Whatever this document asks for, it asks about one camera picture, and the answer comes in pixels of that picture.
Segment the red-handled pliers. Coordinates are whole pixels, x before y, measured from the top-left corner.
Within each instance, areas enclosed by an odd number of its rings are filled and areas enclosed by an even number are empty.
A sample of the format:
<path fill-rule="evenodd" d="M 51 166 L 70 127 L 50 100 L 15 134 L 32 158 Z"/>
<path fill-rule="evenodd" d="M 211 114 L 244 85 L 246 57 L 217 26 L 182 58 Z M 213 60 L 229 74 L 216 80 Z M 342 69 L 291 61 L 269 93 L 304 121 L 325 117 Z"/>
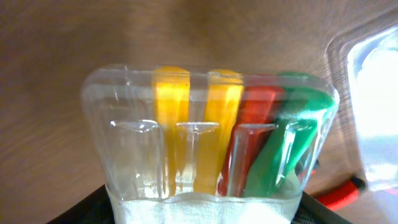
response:
<path fill-rule="evenodd" d="M 368 190 L 368 183 L 357 172 L 349 172 L 338 185 L 310 194 L 317 202 L 331 211 L 337 211 L 355 203 Z"/>

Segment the clear plastic container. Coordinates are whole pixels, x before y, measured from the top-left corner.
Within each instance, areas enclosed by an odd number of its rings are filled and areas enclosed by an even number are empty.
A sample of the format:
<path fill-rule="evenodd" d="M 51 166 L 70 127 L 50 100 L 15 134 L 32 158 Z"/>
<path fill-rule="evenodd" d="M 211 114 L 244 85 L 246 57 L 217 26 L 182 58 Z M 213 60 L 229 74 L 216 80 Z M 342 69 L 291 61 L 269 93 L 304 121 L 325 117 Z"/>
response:
<path fill-rule="evenodd" d="M 337 35 L 326 58 L 349 161 L 370 191 L 397 194 L 397 8 Z"/>

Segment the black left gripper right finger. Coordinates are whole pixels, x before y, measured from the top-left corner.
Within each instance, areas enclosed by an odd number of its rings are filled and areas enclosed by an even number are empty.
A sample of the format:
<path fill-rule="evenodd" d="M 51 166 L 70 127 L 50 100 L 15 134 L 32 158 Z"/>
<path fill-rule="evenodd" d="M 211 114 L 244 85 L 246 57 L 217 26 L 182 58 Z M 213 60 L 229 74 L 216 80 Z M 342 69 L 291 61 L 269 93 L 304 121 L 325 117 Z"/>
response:
<path fill-rule="evenodd" d="M 332 212 L 307 193 L 302 194 L 298 210 L 291 224 L 352 224 Z"/>

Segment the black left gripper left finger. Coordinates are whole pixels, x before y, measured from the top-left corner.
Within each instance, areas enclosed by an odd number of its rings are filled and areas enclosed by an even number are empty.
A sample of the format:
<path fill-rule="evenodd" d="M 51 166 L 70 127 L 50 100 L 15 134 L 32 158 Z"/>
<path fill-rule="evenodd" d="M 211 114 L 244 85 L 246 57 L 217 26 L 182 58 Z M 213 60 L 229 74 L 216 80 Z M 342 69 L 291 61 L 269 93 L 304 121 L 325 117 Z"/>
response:
<path fill-rule="evenodd" d="M 106 186 L 102 185 L 47 224 L 115 224 Z"/>

